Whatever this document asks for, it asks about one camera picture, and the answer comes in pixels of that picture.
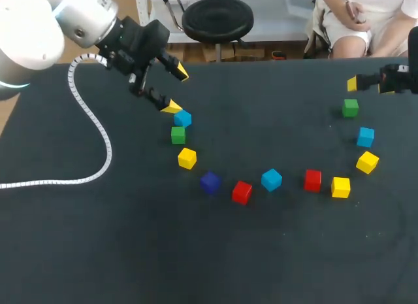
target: person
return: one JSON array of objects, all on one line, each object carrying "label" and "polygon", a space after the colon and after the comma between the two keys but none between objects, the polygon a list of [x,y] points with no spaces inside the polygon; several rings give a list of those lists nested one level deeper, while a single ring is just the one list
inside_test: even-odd
[{"label": "person", "polygon": [[408,56],[418,0],[323,0],[332,58]]}]

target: dark tabletop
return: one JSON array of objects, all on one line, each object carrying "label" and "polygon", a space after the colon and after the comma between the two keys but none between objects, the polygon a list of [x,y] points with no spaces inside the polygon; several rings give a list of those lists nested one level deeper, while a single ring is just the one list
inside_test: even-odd
[{"label": "dark tabletop", "polygon": [[[149,85],[193,115],[191,170],[170,143],[172,115],[127,91],[127,78],[82,65],[77,86],[108,131],[108,172],[79,186],[0,191],[0,303],[418,303],[418,97],[347,93],[347,79],[399,59],[187,66]],[[98,131],[72,97],[67,66],[24,92],[0,139],[0,181],[82,178],[104,162]],[[341,117],[344,99],[359,116]],[[355,168],[361,126],[378,168]],[[280,189],[261,175],[275,168]],[[306,169],[323,191],[303,190]],[[199,179],[222,178],[208,196]],[[332,177],[351,178],[348,200]],[[231,201],[253,184],[248,206]]]}]

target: person's hand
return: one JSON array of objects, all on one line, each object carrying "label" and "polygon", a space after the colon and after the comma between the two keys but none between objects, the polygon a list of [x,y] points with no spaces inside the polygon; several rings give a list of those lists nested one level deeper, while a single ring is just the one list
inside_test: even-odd
[{"label": "person's hand", "polygon": [[369,31],[370,24],[367,20],[360,20],[364,9],[360,3],[347,2],[332,11],[337,19],[347,28],[353,31]]}]

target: wooden floor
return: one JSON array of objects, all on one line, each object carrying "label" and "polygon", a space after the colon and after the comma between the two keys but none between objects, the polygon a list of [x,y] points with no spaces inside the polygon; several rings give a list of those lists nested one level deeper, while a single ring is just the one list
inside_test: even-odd
[{"label": "wooden floor", "polygon": [[[136,0],[115,0],[117,4],[119,5],[119,18],[124,18],[126,16],[132,17],[135,21],[138,22],[138,12],[137,12],[137,4]],[[224,51],[224,54],[228,56],[227,59],[224,59],[224,61],[249,61],[249,60],[255,60],[255,59],[270,59],[271,51],[273,50],[279,50],[283,51],[288,55],[289,59],[300,59],[303,57],[303,49],[305,47],[306,42],[279,42],[279,43],[261,43],[254,46],[256,51],[260,51],[260,49],[264,49],[264,56],[259,57],[259,54],[256,54],[255,57],[241,57],[237,56],[234,58],[230,58],[228,56],[228,49],[232,49],[231,46],[226,46],[226,51]],[[208,61],[209,58],[214,57],[214,52],[204,53],[204,51],[207,51],[207,47],[213,48],[211,46],[202,46],[202,44],[187,44],[187,45],[181,45],[181,46],[175,46],[176,56],[179,56],[179,58],[183,62],[204,62]],[[75,57],[79,56],[80,54],[86,53],[86,52],[98,52],[98,49],[96,47],[91,47],[90,49],[82,49],[78,47],[75,43],[70,41],[69,39],[66,40],[65,44],[65,53],[63,57],[60,60],[60,63],[70,63]]]}]

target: person's leg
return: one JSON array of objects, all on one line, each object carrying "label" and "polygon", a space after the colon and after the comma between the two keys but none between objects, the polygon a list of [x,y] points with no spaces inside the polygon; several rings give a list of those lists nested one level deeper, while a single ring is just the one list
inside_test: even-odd
[{"label": "person's leg", "polygon": [[345,36],[338,39],[331,51],[332,59],[361,58],[366,54],[367,44],[358,36]]},{"label": "person's leg", "polygon": [[347,28],[331,11],[324,15],[323,27],[330,42],[332,59],[361,58],[366,55],[372,38],[370,33]]},{"label": "person's leg", "polygon": [[[383,38],[383,35],[385,34],[386,28],[389,25],[389,22],[392,20],[392,18],[388,18],[386,20],[380,21],[378,26],[373,30],[373,39],[370,43],[370,51],[373,52],[376,47],[379,45],[380,41]],[[389,57],[402,57],[407,58],[408,57],[408,38],[406,38],[399,46],[398,48],[389,55]]]}]

